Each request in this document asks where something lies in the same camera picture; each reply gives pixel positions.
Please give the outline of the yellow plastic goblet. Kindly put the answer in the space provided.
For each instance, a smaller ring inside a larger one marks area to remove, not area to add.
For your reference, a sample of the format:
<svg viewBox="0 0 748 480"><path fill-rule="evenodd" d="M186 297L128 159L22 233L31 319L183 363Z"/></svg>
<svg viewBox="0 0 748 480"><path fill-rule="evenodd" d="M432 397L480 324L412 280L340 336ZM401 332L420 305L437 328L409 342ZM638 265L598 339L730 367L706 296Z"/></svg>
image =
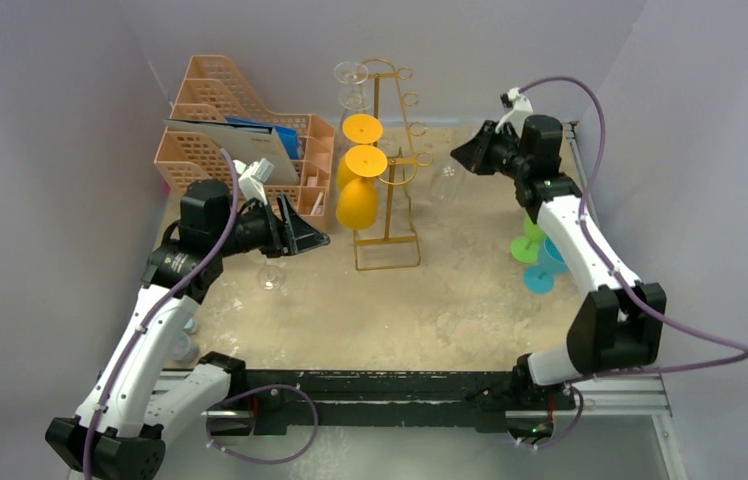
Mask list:
<svg viewBox="0 0 748 480"><path fill-rule="evenodd" d="M385 172L388 159L376 145L384 128L376 117L365 113L352 114L343 121L341 130L351 145L339 160L336 177L339 190L352 180L375 178Z"/></svg>
<svg viewBox="0 0 748 480"><path fill-rule="evenodd" d="M337 178L336 218L342 226L365 230L376 222L379 197L375 179L387 166L386 155L372 145L356 145L345 153Z"/></svg>

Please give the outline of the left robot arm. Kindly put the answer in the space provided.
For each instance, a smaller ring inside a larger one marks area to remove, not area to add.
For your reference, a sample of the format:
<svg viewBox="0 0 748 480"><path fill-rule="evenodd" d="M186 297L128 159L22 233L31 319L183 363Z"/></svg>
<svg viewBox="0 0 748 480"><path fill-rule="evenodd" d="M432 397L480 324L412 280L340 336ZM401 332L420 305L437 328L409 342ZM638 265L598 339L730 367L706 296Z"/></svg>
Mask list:
<svg viewBox="0 0 748 480"><path fill-rule="evenodd" d="M225 258L254 250L295 256L330 242L287 195L241 202L221 180L192 183L179 211L148 258L133 314L94 387L72 416L54 418L46 430L52 450L87 479L152 479L167 446L203 411L255 407L262 390L250 389L245 362L217 352L200 358L179 386L152 393Z"/></svg>

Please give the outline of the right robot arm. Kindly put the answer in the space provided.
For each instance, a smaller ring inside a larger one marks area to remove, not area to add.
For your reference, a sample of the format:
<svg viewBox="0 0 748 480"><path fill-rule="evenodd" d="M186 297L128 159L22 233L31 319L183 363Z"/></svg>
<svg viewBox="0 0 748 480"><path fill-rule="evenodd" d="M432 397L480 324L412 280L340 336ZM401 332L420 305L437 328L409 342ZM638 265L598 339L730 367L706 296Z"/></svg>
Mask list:
<svg viewBox="0 0 748 480"><path fill-rule="evenodd" d="M560 169L564 138L559 120L534 114L520 130L487 120L451 152L472 174L512 179L518 204L554 244L583 296L561 346L520 358L523 373L511 392L526 407L546 399L551 385L653 364L667 303L663 288L624 264L582 206L583 192Z"/></svg>

